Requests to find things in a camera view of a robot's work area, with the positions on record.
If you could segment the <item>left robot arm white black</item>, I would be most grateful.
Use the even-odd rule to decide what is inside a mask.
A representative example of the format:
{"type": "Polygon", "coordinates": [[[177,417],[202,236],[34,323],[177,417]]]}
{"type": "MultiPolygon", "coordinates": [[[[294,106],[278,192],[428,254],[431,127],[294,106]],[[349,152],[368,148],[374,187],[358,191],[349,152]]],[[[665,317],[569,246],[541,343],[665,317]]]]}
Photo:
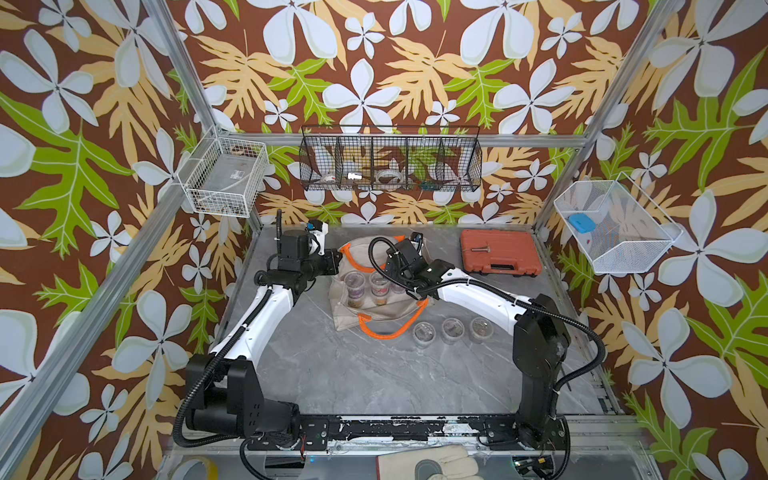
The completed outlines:
{"type": "Polygon", "coordinates": [[[256,367],[281,320],[321,276],[335,276],[343,254],[325,247],[329,226],[276,231],[276,252],[254,276],[256,295],[229,334],[185,370],[185,397],[172,429],[176,445],[202,447],[224,440],[263,440],[279,448],[300,438],[297,404],[265,397],[256,367]]]}

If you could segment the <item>beige canvas bag orange handles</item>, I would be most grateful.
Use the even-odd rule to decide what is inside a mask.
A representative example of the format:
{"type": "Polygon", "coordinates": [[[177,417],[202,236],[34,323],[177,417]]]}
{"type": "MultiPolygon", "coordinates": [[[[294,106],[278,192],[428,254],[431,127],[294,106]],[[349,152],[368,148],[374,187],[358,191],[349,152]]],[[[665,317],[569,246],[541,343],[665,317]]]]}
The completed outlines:
{"type": "Polygon", "coordinates": [[[358,328],[380,341],[403,336],[421,319],[428,300],[416,300],[403,287],[385,279],[387,247],[378,244],[368,254],[370,237],[346,242],[339,248],[339,273],[329,287],[331,317],[336,331],[358,328]]]}

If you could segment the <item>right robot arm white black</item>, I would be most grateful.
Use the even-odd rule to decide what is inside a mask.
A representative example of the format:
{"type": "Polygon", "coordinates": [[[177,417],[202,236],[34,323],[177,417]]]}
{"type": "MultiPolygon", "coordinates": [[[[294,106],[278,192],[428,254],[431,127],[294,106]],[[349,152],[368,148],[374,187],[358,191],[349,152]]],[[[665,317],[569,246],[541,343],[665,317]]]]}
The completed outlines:
{"type": "Polygon", "coordinates": [[[512,336],[513,364],[521,373],[521,399],[515,416],[515,440],[530,448],[564,434],[566,422],[557,418],[560,392],[571,381],[600,367],[607,350],[600,336],[582,322],[557,311],[554,301],[507,292],[479,280],[450,262],[427,261],[423,236],[415,233],[398,242],[376,237],[368,247],[374,270],[416,300],[430,298],[459,305],[503,328],[512,336]],[[571,345],[569,330],[585,335],[595,346],[585,365],[561,372],[571,345]]]}

